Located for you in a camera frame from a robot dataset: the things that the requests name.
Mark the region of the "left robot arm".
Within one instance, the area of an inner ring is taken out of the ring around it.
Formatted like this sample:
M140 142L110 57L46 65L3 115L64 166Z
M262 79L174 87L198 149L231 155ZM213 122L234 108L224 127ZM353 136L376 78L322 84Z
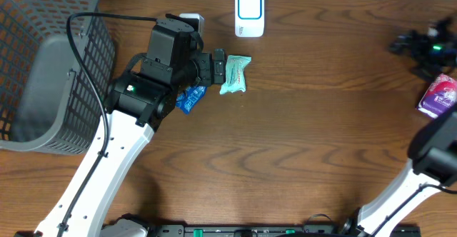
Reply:
M101 123L69 186L34 236L147 236L132 218L104 219L133 162L189 86L225 80L226 53L205 53L200 14L157 19L147 52L135 55L100 102Z

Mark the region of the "purple pink liners pack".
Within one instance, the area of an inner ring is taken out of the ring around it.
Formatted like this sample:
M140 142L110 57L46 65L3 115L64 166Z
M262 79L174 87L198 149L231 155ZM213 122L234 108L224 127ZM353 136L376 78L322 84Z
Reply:
M435 119L456 102L456 80L440 74L428 87L416 109Z

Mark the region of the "mint green wipes packet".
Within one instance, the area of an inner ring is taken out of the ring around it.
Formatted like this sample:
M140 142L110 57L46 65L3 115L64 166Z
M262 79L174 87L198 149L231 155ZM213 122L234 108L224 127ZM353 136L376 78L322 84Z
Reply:
M244 69L251 63L251 57L229 55L226 63L226 80L221 85L220 95L246 91Z

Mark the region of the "blue snack packet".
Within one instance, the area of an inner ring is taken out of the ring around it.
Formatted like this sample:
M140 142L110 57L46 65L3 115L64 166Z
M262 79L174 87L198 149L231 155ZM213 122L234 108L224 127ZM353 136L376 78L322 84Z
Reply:
M176 100L176 107L185 114L190 114L194 106L205 96L205 86L190 86L185 89Z

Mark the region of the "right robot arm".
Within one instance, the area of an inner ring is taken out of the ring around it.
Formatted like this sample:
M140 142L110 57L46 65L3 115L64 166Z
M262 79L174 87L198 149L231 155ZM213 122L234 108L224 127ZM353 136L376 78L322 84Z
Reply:
M456 82L442 69L456 67L456 35L444 26L430 26L425 34L400 35L390 50L394 54L409 50L418 62L412 72L430 81L418 110L433 120L413 138L405 168L346 221L340 231L345 236L390 236L427 198L455 192L451 186L456 182Z

